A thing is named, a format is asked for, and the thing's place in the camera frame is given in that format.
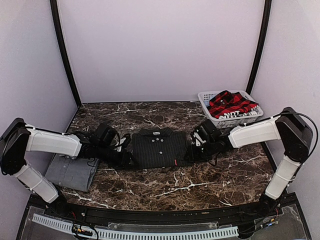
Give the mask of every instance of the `folded shirt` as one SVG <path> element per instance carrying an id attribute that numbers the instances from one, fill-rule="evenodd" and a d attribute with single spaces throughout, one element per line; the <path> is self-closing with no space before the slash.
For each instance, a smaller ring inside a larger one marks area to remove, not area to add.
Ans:
<path id="1" fill-rule="evenodd" d="M 207 109 L 212 117 L 224 119 L 256 115 L 258 106 L 258 103 L 244 98 L 240 92 L 225 90 L 210 99 Z"/>

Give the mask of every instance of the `white wall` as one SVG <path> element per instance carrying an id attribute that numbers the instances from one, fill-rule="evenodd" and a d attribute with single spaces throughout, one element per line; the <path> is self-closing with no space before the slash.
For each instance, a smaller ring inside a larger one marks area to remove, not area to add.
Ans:
<path id="1" fill-rule="evenodd" d="M 264 0 L 60 0 L 82 102 L 245 90 Z"/>
<path id="2" fill-rule="evenodd" d="M 253 89 L 266 116 L 291 106 L 320 127 L 320 1 L 274 0 L 265 47 Z M 280 142 L 268 144 L 279 163 Z M 297 175 L 296 192 L 313 239 L 320 239 L 320 148 Z"/>
<path id="3" fill-rule="evenodd" d="M 49 0 L 0 1 L 0 135 L 17 117 L 64 131 L 76 111 Z M 42 173 L 51 155 L 27 154 Z M 0 174 L 0 240 L 16 239 L 29 191 Z"/>

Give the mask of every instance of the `perforated strip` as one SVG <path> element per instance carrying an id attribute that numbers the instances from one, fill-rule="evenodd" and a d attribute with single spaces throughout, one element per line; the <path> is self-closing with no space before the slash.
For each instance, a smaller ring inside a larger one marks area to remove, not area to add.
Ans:
<path id="1" fill-rule="evenodd" d="M 46 226 L 48 228 L 72 234 L 72 222 L 61 221 L 39 214 L 33 215 L 33 222 Z M 82 227 L 83 230 L 92 232 L 89 227 Z M 95 228 L 99 234 L 100 240 L 216 240 L 238 236 L 238 227 L 228 227 L 207 231 L 179 232 L 179 233 L 143 233 L 114 231 Z M 96 239 L 96 233 L 93 233 L 92 239 Z"/>

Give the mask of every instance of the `shirt collar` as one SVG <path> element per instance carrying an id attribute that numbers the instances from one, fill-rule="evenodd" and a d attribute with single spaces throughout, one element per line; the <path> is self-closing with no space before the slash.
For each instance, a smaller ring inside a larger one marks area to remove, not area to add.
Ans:
<path id="1" fill-rule="evenodd" d="M 143 135 L 143 136 L 149 136 L 149 137 L 157 137 L 157 136 L 161 136 L 161 137 L 168 137 L 172 134 L 172 130 L 169 127 L 165 127 L 165 128 L 152 128 L 152 129 L 141 129 L 139 131 L 139 134 Z"/>

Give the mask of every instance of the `pinstripe shirt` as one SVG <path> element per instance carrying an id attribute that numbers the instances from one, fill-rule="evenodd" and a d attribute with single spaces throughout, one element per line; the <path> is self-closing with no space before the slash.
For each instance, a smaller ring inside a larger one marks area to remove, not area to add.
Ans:
<path id="1" fill-rule="evenodd" d="M 140 169 L 191 165 L 184 161 L 187 151 L 184 131 L 172 131 L 169 127 L 141 129 L 132 135 L 132 147 Z"/>

